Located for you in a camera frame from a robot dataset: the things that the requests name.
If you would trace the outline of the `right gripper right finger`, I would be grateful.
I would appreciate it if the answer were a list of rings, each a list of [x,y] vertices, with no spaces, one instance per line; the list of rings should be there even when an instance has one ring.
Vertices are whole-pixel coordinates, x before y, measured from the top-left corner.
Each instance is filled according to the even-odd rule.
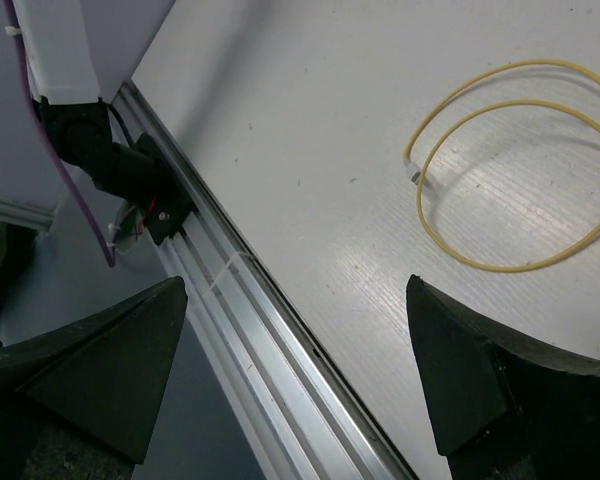
[[[600,360],[492,320],[413,275],[409,332],[455,479],[600,479]]]

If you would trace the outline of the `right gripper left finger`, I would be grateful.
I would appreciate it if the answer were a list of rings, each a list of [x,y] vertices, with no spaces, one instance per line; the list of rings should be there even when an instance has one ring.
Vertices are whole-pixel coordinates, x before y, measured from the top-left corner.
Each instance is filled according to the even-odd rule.
[[[0,479],[129,479],[145,461],[187,307],[172,277],[0,347]]]

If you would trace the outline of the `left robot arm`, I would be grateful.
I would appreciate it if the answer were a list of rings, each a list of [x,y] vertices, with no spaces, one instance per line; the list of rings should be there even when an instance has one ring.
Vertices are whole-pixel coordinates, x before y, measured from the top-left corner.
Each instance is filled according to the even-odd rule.
[[[159,161],[113,139],[78,1],[8,1],[34,115],[59,159],[95,187],[146,205],[165,187]]]

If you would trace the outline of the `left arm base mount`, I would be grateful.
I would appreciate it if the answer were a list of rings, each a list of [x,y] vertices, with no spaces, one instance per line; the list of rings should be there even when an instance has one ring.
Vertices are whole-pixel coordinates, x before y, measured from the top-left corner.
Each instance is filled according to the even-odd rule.
[[[132,149],[156,161],[163,179],[145,205],[124,203],[115,223],[110,224],[113,246],[119,253],[129,249],[144,234],[156,246],[162,245],[180,230],[188,215],[197,210],[168,157],[150,134],[142,133]]]

